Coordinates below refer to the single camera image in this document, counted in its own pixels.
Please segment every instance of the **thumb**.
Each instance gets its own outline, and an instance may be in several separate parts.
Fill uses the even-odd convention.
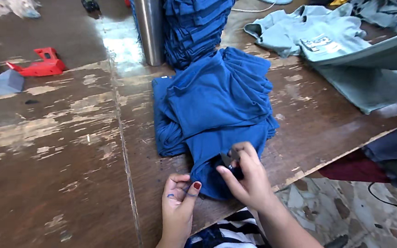
[[[232,172],[224,166],[217,166],[217,171],[220,173],[223,180],[228,185],[229,190],[235,198],[241,202],[246,198],[246,190],[241,186],[240,182],[235,178]]]
[[[185,199],[182,202],[181,208],[184,208],[192,213],[200,189],[201,189],[201,182],[196,181],[192,183],[191,186],[189,187],[188,193],[185,196]]]

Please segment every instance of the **hand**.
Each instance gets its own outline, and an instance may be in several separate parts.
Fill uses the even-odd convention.
[[[266,170],[255,148],[250,142],[236,143],[232,147],[240,156],[240,165],[236,161],[232,161],[231,165],[240,166],[244,178],[238,181],[224,166],[218,166],[217,171],[235,198],[258,212],[270,211],[270,207],[278,201],[278,198],[272,192]]]
[[[180,174],[171,174],[166,180],[162,195],[163,231],[157,245],[159,248],[182,248],[191,235],[192,210],[201,183],[197,181],[189,187],[189,181],[189,175]]]

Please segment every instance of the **metal cylinder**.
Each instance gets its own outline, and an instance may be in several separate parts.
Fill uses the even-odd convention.
[[[134,0],[134,8],[146,63],[164,63],[162,0]]]

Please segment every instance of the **white fabric pile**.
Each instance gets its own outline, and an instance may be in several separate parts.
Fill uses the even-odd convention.
[[[41,5],[34,0],[0,0],[0,16],[13,12],[21,18],[39,18],[38,6]]]

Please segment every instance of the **white cord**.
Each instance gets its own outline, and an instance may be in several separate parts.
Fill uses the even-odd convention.
[[[238,12],[249,12],[249,13],[260,13],[260,12],[263,12],[263,11],[266,11],[266,10],[269,10],[270,8],[272,8],[274,5],[275,5],[275,3],[277,2],[278,0],[276,0],[272,5],[270,5],[268,8],[266,8],[266,9],[262,9],[262,10],[244,10],[244,9],[231,9],[231,10],[233,10],[233,11],[238,11]]]

